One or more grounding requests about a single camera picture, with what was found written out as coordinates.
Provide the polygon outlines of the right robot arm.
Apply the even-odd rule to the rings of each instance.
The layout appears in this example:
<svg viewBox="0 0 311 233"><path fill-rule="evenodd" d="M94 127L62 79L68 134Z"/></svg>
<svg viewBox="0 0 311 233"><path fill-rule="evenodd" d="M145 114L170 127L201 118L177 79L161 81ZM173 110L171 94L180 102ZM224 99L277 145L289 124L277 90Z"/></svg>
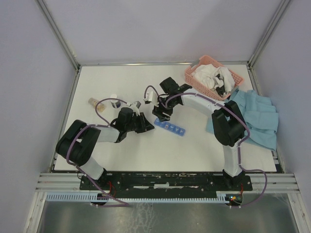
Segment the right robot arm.
<svg viewBox="0 0 311 233"><path fill-rule="evenodd" d="M237 103L209 98L186 83L179 86L171 77L162 81L160 86L164 91L163 95L159 95L155 89L144 93L145 103L154 105L152 114L160 122L169 121L173 108L179 104L211 118L214 136L222 144L224 151L223 184L227 189L234 190L245 176L241 166L240 145L246 123Z"/></svg>

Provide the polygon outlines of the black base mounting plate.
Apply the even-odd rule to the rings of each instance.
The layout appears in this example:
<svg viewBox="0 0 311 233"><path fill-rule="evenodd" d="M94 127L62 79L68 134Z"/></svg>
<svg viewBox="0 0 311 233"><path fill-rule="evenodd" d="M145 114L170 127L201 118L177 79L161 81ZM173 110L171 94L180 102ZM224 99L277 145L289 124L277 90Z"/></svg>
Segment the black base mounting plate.
<svg viewBox="0 0 311 233"><path fill-rule="evenodd" d="M126 172L105 171L97 180L81 178L80 190L123 191L150 188L199 188L207 192L217 191L252 191L252 182L244 172L235 178L224 172Z"/></svg>

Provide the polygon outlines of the black item in basket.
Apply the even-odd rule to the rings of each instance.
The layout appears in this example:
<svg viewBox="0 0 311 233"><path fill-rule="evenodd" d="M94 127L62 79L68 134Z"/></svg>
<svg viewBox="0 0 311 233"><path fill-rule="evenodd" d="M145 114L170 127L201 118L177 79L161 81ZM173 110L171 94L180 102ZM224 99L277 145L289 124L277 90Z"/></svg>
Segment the black item in basket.
<svg viewBox="0 0 311 233"><path fill-rule="evenodd" d="M214 80L215 80L214 89L216 90L217 94L221 97L229 94L234 87L234 84L232 84L228 76L217 74Z"/></svg>

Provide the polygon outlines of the light blue cloth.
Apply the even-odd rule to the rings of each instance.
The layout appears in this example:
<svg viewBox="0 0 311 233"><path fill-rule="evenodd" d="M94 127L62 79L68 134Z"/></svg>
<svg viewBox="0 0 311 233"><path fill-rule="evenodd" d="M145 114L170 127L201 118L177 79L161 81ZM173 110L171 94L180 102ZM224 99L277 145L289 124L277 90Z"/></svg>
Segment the light blue cloth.
<svg viewBox="0 0 311 233"><path fill-rule="evenodd" d="M230 100L237 103L250 130L246 143L275 151L279 114L271 99L259 96L254 90L236 90L225 101Z"/></svg>

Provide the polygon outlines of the blue weekly pill organizer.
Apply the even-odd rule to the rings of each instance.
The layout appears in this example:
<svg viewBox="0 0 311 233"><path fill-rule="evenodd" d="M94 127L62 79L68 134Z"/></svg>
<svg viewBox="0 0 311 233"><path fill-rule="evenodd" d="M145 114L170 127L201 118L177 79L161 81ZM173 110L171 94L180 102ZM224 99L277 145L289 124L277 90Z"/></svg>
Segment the blue weekly pill organizer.
<svg viewBox="0 0 311 233"><path fill-rule="evenodd" d="M179 126L176 126L168 121L160 122L158 118L155 119L154 124L162 129L165 129L167 131L170 131L176 135L184 136L186 133L186 130L184 128L181 128Z"/></svg>

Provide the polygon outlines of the white crumpled cloth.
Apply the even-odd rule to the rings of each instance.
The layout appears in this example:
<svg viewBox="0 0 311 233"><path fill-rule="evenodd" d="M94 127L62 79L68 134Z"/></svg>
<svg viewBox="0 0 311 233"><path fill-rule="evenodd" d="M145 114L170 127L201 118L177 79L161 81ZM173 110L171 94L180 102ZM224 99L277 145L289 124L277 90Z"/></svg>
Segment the white crumpled cloth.
<svg viewBox="0 0 311 233"><path fill-rule="evenodd" d="M200 65L193 73L192 76L198 80L203 86L207 87L209 90L214 91L215 86L215 76L217 74L222 74L223 76L228 76L234 84L235 87L235 81L232 77L231 72L226 67L215 67L212 64L209 65Z"/></svg>

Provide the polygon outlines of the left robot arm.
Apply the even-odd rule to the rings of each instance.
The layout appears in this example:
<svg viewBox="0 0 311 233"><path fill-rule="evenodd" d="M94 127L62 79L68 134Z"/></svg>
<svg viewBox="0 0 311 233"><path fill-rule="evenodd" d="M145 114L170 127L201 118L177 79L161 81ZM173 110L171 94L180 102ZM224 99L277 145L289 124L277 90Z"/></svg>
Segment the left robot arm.
<svg viewBox="0 0 311 233"><path fill-rule="evenodd" d="M107 171L92 157L96 144L120 143L129 132L146 133L154 128L144 113L138 114L129 107L123 107L110 125L75 120L57 142L55 152L89 176L96 189L103 189L107 185Z"/></svg>

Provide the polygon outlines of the clear bottle of yellow capsules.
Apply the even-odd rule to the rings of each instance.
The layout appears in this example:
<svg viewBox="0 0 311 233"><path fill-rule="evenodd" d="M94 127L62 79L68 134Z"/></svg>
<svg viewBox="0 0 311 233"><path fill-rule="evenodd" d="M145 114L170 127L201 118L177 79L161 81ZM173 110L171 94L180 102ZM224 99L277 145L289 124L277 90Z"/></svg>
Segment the clear bottle of yellow capsules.
<svg viewBox="0 0 311 233"><path fill-rule="evenodd" d="M102 113L106 108L106 106L103 103L99 103L99 101L95 98L90 98L88 100L88 103L100 113Z"/></svg>

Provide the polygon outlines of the white pill bottle blue label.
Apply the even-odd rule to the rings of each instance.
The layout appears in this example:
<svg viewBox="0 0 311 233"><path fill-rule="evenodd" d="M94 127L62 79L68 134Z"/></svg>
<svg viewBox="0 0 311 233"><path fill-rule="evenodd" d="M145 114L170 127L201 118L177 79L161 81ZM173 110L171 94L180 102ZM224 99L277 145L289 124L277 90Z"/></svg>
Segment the white pill bottle blue label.
<svg viewBox="0 0 311 233"><path fill-rule="evenodd" d="M121 101L118 99L118 96L116 94L112 94L111 96L111 105L113 108L118 109L121 106Z"/></svg>

